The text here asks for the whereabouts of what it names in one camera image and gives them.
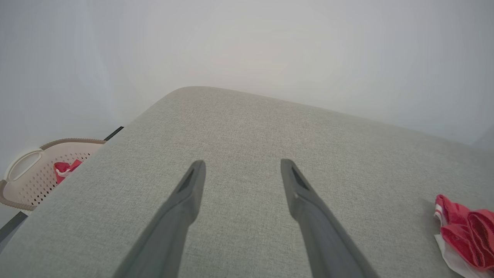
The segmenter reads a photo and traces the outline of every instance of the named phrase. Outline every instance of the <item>gray sofa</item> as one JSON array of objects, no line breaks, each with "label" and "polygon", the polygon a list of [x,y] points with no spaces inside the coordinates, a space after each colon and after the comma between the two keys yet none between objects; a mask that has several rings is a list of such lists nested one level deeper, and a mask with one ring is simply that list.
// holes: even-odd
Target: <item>gray sofa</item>
[{"label": "gray sofa", "polygon": [[206,162],[180,277],[310,277],[288,212],[292,159],[383,278],[456,277],[433,235],[437,194],[494,210],[492,153],[320,108],[176,90],[108,141],[26,220],[2,277],[111,277],[189,165]]}]

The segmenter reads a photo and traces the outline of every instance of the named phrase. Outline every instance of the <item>white wall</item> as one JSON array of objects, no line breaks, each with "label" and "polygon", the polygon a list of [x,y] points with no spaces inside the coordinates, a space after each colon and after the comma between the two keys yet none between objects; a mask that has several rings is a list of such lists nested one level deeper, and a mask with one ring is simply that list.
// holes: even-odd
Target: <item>white wall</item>
[{"label": "white wall", "polygon": [[494,151],[494,125],[472,144],[473,147]]},{"label": "white wall", "polygon": [[89,0],[128,122],[191,85],[463,143],[494,124],[491,0]]},{"label": "white wall", "polygon": [[[109,135],[120,124],[111,93],[85,2],[0,2],[1,176],[27,149]],[[11,214],[0,205],[0,219]]]}]

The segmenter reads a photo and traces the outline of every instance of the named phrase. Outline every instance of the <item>white plastic basket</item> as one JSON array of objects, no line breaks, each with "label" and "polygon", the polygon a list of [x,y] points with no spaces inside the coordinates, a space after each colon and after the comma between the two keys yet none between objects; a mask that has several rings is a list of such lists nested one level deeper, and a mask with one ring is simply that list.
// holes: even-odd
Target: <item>white plastic basket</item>
[{"label": "white plastic basket", "polygon": [[[106,141],[61,139],[32,150],[12,162],[0,182],[0,202],[23,210],[34,210],[57,187],[53,164],[76,159],[85,161]],[[34,161],[14,177],[20,164]]]}]

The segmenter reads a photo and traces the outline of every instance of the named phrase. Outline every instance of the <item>black baseboard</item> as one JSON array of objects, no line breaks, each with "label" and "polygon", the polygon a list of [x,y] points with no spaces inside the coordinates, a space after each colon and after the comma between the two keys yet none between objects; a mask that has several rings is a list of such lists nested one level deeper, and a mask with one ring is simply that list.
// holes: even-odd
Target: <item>black baseboard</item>
[{"label": "black baseboard", "polygon": [[21,223],[26,220],[27,215],[23,212],[19,212],[12,219],[10,219],[5,226],[0,229],[0,252],[7,245],[12,235],[17,231]]},{"label": "black baseboard", "polygon": [[115,136],[119,131],[121,131],[124,127],[119,127],[117,130],[115,130],[112,134],[108,135],[108,137],[105,138],[105,141],[110,140],[111,137]]}]

